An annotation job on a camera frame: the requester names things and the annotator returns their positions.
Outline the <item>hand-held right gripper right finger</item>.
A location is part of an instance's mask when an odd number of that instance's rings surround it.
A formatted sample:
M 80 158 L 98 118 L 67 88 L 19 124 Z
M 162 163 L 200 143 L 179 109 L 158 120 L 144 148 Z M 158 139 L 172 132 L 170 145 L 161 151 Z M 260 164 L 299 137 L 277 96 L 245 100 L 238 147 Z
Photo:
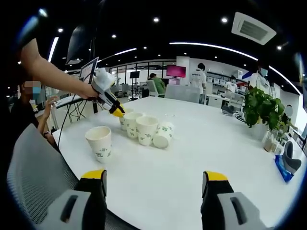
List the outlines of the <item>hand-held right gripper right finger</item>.
M 258 208 L 241 192 L 234 192 L 228 178 L 204 171 L 201 220 L 204 230 L 265 230 Z

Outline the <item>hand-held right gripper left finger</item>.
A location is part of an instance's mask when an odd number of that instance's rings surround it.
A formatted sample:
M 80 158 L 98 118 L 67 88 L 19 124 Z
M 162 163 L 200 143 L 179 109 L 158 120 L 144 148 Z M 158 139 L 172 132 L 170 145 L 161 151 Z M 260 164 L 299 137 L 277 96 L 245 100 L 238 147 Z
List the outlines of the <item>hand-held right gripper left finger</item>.
M 106 170 L 89 171 L 48 207 L 47 229 L 103 230 L 106 210 Z

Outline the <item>person's left hand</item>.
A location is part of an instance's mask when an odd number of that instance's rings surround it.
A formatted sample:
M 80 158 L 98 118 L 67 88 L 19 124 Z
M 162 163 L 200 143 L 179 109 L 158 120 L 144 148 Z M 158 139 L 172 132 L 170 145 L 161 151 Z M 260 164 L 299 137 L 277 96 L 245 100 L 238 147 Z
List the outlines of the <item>person's left hand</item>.
M 98 93 L 96 90 L 93 89 L 93 87 L 88 83 L 81 83 L 79 86 L 77 94 L 84 98 L 84 99 L 90 99 L 90 98 L 97 98 Z

